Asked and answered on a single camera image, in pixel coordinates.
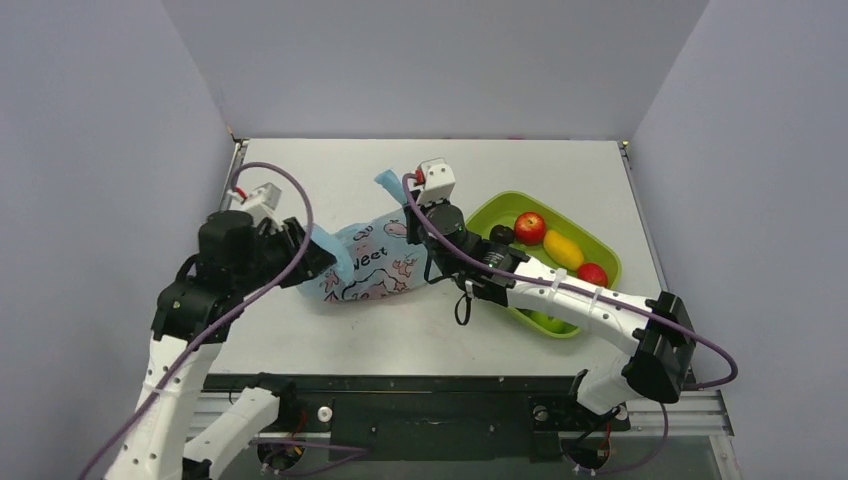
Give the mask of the blue printed plastic bag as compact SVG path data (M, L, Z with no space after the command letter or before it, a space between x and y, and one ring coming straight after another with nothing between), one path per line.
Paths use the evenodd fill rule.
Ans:
M422 245L407 242L402 208L335 233L316 226L312 240L336 263L297 287L307 298L325 302L377 300L425 284L427 251Z

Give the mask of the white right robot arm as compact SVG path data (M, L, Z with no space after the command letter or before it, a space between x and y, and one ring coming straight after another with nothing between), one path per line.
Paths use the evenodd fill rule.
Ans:
M581 370L564 400L566 418L588 427L634 399L674 404L686 391L695 347L682 301L655 299L595 286L529 254L466 229L449 202L405 207L407 240L427 250L440 279L451 280L466 301L546 313L614 346L612 359Z

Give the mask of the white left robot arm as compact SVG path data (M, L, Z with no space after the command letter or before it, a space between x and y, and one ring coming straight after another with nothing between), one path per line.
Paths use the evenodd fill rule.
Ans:
M187 438L231 324L270 290L334 265L314 234L312 216L277 221L265 208L208 216L197 252L158 295L144 382L134 413L106 443L118 449L106 478L215 479L262 428L295 423L292 387L256 381L199 439Z

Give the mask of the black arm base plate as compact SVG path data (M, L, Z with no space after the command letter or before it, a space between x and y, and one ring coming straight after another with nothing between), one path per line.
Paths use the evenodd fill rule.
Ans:
M631 428L626 410L578 406L571 376L351 376L213 374L208 396L231 401L247 387L282 388L268 433L324 436L364 448L370 461L558 461Z

